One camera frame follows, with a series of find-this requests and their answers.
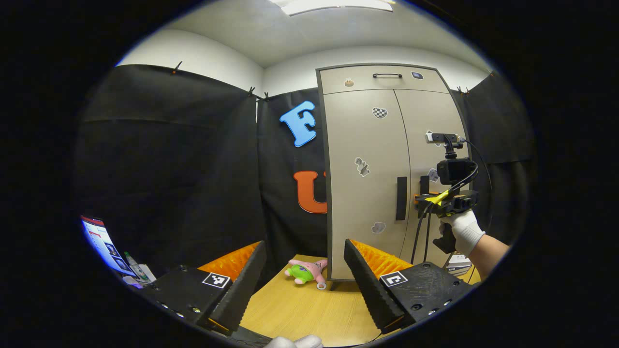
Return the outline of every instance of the stuffed toy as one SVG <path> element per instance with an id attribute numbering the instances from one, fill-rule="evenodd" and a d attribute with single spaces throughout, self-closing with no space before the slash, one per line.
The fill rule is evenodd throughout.
<path id="1" fill-rule="evenodd" d="M 315 280 L 318 282 L 316 285 L 318 289 L 324 290 L 327 288 L 327 284 L 322 276 L 322 269 L 327 266 L 327 260 L 323 259 L 311 263 L 293 259 L 288 261 L 288 263 L 291 264 L 292 267 L 285 270 L 284 274 L 289 277 L 293 276 L 295 278 L 295 283 L 305 284 L 306 282 Z"/>

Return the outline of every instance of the cabinet handle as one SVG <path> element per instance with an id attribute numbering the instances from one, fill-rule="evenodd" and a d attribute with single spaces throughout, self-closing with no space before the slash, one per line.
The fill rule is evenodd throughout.
<path id="1" fill-rule="evenodd" d="M 408 188 L 406 176 L 397 177 L 396 220 L 406 219 L 406 190 Z"/>
<path id="2" fill-rule="evenodd" d="M 372 74 L 372 77 L 377 78 L 379 75 L 395 75 L 398 78 L 402 78 L 402 74 L 390 74 L 390 73 L 383 73 L 383 74 Z"/>

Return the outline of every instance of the checkered heart sticker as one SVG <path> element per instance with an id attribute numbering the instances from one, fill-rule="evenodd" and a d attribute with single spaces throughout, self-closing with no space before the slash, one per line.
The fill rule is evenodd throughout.
<path id="1" fill-rule="evenodd" d="M 387 116 L 387 109 L 373 108 L 372 113 L 377 119 L 381 120 Z"/>

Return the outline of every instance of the bottle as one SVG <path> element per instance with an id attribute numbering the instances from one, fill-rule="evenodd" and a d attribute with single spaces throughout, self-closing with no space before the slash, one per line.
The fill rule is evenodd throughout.
<path id="1" fill-rule="evenodd" d="M 142 281 L 150 283 L 149 277 L 144 273 L 144 271 L 140 268 L 140 265 L 137 264 L 136 260 L 134 260 L 127 251 L 124 252 L 125 257 L 127 257 L 127 262 L 129 262 L 129 267 L 142 279 Z"/>

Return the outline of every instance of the white glove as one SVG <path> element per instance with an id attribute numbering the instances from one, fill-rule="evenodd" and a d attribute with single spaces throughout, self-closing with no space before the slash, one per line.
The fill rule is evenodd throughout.
<path id="1" fill-rule="evenodd" d="M 291 340 L 277 336 L 264 348 L 323 348 L 322 340 L 318 336 L 307 335 L 292 342 Z"/>
<path id="2" fill-rule="evenodd" d="M 477 219 L 472 210 L 465 211 L 461 214 L 442 217 L 439 231 L 443 234 L 445 224 L 451 225 L 451 230 L 456 238 L 456 250 L 460 251 L 464 256 L 469 257 L 477 242 L 486 232 L 482 231 L 477 225 Z"/>

